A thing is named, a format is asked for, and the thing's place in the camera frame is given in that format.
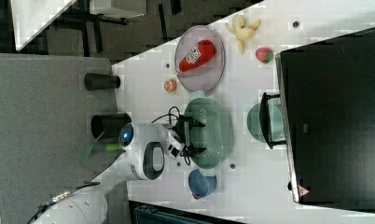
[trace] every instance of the blue cup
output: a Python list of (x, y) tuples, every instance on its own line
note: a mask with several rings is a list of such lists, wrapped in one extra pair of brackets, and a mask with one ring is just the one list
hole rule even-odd
[(194, 170), (188, 176), (188, 186), (195, 199), (203, 198), (212, 192), (216, 188), (216, 177), (205, 176), (200, 173), (199, 170)]

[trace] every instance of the black cylinder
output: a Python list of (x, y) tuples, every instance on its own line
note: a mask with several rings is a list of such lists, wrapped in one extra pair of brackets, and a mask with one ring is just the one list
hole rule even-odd
[(117, 89), (120, 87), (120, 78), (88, 73), (85, 75), (85, 87), (88, 91)]
[(118, 138), (120, 130), (132, 119), (126, 113), (110, 114), (110, 115), (95, 115), (91, 119), (91, 133), (94, 138), (104, 133), (102, 139)]

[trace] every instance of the plate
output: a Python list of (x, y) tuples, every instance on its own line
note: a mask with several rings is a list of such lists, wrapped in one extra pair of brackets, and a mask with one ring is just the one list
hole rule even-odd
[(210, 40), (213, 42), (216, 53), (214, 58), (202, 66), (177, 75), (182, 86), (188, 91), (212, 90), (222, 77), (225, 67), (225, 51), (219, 36), (206, 26), (194, 26), (188, 29), (179, 40), (175, 50), (174, 66), (177, 66), (187, 55), (192, 47), (199, 41)]

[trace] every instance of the orange ball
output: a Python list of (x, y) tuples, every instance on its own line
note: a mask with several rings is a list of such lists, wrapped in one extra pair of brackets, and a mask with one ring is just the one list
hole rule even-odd
[(173, 78), (168, 79), (164, 82), (164, 89), (167, 92), (175, 91), (176, 90), (176, 81)]

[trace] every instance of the small fruit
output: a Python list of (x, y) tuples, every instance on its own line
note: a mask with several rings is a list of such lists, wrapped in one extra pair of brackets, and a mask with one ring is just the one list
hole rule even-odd
[(166, 82), (164, 82), (164, 89), (168, 92), (175, 91), (175, 89), (176, 89), (175, 79), (170, 78)]
[(274, 53), (269, 48), (259, 48), (257, 49), (256, 56), (262, 63), (269, 63), (274, 57)]

